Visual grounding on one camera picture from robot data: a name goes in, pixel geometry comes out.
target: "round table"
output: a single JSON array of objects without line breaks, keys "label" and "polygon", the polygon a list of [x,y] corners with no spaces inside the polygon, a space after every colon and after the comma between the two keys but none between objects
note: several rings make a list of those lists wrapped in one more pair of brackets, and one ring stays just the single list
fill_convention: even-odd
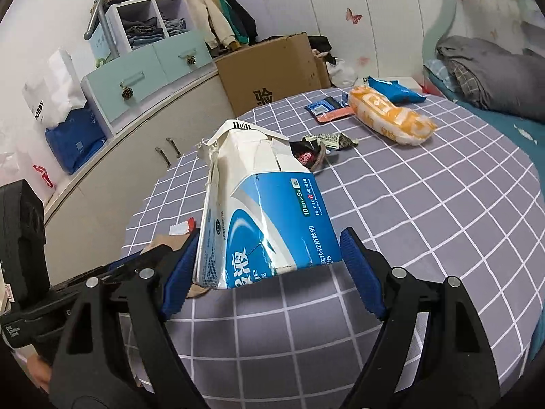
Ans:
[{"label": "round table", "polygon": [[[356,148],[331,153],[315,174],[337,235],[353,227],[366,247],[417,278],[460,277],[505,381],[520,370],[545,295],[545,205],[532,162],[445,99],[410,105],[438,125],[423,146],[411,147],[356,118],[319,125],[304,106],[326,95],[340,99],[341,91],[298,95],[240,119],[291,140],[337,131],[358,138]],[[193,216],[198,225],[207,174],[195,149],[182,156],[129,223],[123,256],[179,221]],[[380,322],[365,310],[344,263],[336,263],[210,291],[186,300],[167,326],[212,408],[325,409],[339,407],[352,387]],[[412,383],[425,327],[420,314],[400,388]],[[146,382],[137,349],[129,354]]]}]

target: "blue and white box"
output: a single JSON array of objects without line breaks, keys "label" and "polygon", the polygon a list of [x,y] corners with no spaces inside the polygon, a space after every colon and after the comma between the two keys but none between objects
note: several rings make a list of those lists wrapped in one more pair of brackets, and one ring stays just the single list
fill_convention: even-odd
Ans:
[{"label": "blue and white box", "polygon": [[227,120],[201,144],[210,170],[193,275],[198,285],[234,288],[341,261],[318,185],[288,140]]}]

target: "light green drawer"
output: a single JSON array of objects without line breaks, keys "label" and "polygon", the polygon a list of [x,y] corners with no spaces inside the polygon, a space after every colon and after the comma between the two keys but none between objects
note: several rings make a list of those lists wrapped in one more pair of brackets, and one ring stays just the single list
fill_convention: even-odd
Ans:
[{"label": "light green drawer", "polygon": [[[189,31],[153,43],[169,83],[212,61],[206,43],[198,31]],[[188,63],[194,57],[194,64]]]},{"label": "light green drawer", "polygon": [[[87,79],[109,121],[169,83],[152,45],[106,63],[89,73]],[[121,85],[133,90],[130,99],[123,99]]]}]

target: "gray blanket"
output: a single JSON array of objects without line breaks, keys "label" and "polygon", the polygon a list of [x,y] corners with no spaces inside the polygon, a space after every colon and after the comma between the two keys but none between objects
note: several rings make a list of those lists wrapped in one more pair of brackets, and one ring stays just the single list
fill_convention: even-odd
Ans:
[{"label": "gray blanket", "polygon": [[544,58],[459,36],[439,42],[437,51],[475,107],[545,122]]}]

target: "blue bag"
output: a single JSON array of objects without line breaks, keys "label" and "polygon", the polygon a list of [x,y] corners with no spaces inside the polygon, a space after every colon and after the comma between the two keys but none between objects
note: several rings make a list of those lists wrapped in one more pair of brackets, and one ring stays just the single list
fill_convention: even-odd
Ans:
[{"label": "blue bag", "polygon": [[369,77],[369,86],[384,95],[394,105],[421,103],[426,100],[426,97],[401,86],[398,81],[375,80]]},{"label": "blue bag", "polygon": [[66,120],[45,130],[45,139],[62,169],[73,174],[106,142],[88,105],[71,110]]}]

